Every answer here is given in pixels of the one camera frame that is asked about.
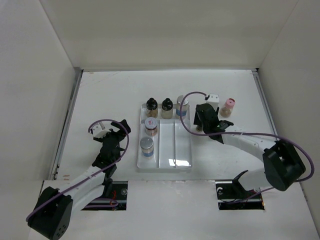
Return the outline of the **silver-cap blue-label bottle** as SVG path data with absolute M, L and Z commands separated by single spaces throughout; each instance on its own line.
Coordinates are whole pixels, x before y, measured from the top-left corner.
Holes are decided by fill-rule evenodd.
M 185 100 L 183 95 L 180 95 L 176 100 L 176 110 L 175 115 L 177 118 L 185 119 L 188 109 L 189 109 L 189 100 L 186 98 Z

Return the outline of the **silver-cap blue-label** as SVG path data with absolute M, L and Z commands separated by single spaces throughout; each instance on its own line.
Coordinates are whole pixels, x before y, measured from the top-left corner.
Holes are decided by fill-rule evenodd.
M 154 141 L 151 137 L 143 137 L 139 144 L 144 157 L 150 158 L 154 155 Z

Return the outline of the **white-cap orange-label spice jar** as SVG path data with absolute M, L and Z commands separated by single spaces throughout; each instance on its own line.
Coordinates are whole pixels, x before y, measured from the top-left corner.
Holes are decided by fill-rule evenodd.
M 154 117 L 148 117 L 144 121 L 145 132 L 149 136 L 155 136 L 158 133 L 158 121 Z

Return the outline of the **black-cap white powder bottle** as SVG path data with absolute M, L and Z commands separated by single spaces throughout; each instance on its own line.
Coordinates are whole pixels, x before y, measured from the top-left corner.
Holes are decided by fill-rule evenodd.
M 161 103 L 161 117 L 163 119 L 171 119 L 173 117 L 173 102 L 170 98 L 166 98 Z

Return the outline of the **black-cap brown spice bottle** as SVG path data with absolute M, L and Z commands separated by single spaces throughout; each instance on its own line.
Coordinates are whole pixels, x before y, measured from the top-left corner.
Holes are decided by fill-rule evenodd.
M 146 116 L 155 119 L 158 117 L 158 102 L 153 97 L 146 102 Z

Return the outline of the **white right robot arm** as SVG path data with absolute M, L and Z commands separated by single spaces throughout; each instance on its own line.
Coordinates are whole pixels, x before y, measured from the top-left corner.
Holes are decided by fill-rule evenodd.
M 260 160 L 263 168 L 239 173 L 232 181 L 232 192 L 238 198 L 250 190 L 273 187 L 286 191 L 306 171 L 294 145 L 276 136 L 274 140 L 260 135 L 247 135 L 234 123 L 220 120 L 209 103 L 196 105 L 194 122 L 212 140 L 240 149 Z

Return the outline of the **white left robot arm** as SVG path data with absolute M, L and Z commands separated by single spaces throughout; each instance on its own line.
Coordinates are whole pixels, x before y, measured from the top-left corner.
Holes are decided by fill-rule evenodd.
M 105 200 L 112 195 L 112 175 L 128 150 L 121 147 L 121 141 L 129 140 L 131 128 L 125 119 L 109 120 L 111 129 L 105 128 L 103 122 L 100 119 L 88 127 L 93 140 L 101 143 L 92 165 L 62 187 L 45 188 L 26 217 L 27 225 L 48 240 L 59 240 L 66 233 L 75 212 L 90 209 L 95 199 Z

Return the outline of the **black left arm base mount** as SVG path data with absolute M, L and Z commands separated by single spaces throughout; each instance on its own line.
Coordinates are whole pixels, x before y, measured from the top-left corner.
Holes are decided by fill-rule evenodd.
M 102 199 L 113 199 L 115 200 L 117 197 L 117 190 L 114 186 L 114 182 L 112 178 L 109 178 L 103 183 L 104 189 L 101 195 Z

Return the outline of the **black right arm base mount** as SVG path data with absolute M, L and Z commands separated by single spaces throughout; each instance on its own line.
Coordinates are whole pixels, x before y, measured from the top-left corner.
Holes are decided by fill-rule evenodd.
M 252 192 L 245 190 L 244 187 L 239 182 L 240 178 L 247 172 L 248 170 L 242 171 L 232 180 L 231 188 L 234 191 L 234 197 L 235 197 L 233 202 L 244 201 L 244 199 L 247 199 L 252 195 Z

